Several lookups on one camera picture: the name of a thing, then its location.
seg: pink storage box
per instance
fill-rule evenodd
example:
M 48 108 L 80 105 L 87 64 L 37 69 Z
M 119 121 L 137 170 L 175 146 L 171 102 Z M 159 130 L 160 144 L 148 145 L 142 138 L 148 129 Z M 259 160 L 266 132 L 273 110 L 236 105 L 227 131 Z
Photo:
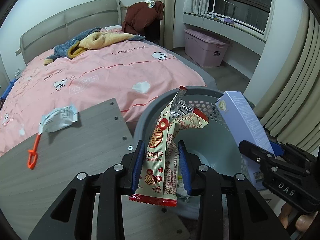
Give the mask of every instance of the pink storage box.
M 185 53 L 201 67 L 218 67 L 227 51 L 229 44 L 218 40 L 208 33 L 184 30 L 186 33 Z

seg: storage box lid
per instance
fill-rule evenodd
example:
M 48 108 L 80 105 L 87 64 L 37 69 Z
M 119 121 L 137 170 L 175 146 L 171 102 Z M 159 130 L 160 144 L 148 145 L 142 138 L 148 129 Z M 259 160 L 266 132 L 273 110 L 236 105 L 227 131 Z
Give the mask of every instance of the storage box lid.
M 209 36 L 207 32 L 195 31 L 191 29 L 184 30 L 186 33 L 189 33 L 192 36 L 201 39 L 207 43 L 220 44 L 220 45 L 229 45 L 225 41 L 219 40 L 218 38 L 214 38 L 213 36 Z

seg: pink duvet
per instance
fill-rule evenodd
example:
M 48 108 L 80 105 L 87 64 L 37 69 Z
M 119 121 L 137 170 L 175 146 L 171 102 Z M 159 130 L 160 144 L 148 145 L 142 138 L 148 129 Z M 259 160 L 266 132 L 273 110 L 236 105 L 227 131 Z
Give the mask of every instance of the pink duvet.
M 38 131 L 41 116 L 73 104 L 78 111 L 116 98 L 126 122 L 148 104 L 182 86 L 205 86 L 201 76 L 173 55 L 141 41 L 88 50 L 73 60 L 44 66 L 50 49 L 34 58 L 0 111 L 0 156 Z

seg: yellow blanket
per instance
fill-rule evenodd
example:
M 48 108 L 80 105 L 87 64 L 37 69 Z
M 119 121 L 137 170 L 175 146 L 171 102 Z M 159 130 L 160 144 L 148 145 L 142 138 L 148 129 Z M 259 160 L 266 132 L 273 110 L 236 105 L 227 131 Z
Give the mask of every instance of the yellow blanket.
M 68 49 L 68 58 L 75 58 L 76 56 L 80 55 L 82 52 L 88 50 L 86 48 L 81 48 L 79 47 L 79 41 L 76 42 L 73 46 L 71 46 L 69 49 Z
M 78 47 L 85 49 L 101 49 L 120 41 L 130 40 L 133 36 L 133 34 L 129 33 L 95 32 L 81 40 Z

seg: window sill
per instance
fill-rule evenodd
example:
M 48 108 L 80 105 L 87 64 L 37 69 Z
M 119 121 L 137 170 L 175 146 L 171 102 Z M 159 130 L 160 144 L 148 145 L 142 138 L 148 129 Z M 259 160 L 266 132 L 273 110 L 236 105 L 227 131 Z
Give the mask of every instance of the window sill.
M 265 41 L 235 25 L 212 17 L 183 13 L 183 23 L 200 27 L 235 41 L 261 56 Z
M 233 18 L 230 18 L 230 19 L 234 20 L 234 24 L 229 24 L 229 23 L 226 23 L 226 22 L 223 21 L 225 18 L 228 18 L 228 17 L 226 17 L 224 15 L 221 15 L 221 14 L 215 14 L 216 18 L 213 18 L 213 17 L 211 17 L 211 14 L 212 13 L 210 13 L 210 15 L 209 15 L 207 13 L 206 17 L 208 19 L 211 19 L 211 20 L 214 20 L 214 21 L 220 21 L 220 22 L 222 22 L 224 24 L 227 24 L 227 25 L 230 25 L 232 27 L 235 27 L 235 28 L 237 28 L 237 29 L 239 29 L 241 31 L 244 31 L 244 32 L 246 32 L 246 33 L 248 33 L 248 34 L 250 34 L 250 35 L 252 35 L 252 36 L 254 36 L 254 37 L 256 37 L 256 38 L 258 38 L 260 40 L 262 40 L 262 41 L 265 41 L 263 39 L 263 36 L 264 36 L 264 32 L 263 31 L 255 28 L 253 26 L 250 26 L 249 24 L 246 24 L 246 23 L 243 23 L 241 21 L 238 21 L 237 19 L 233 19 Z

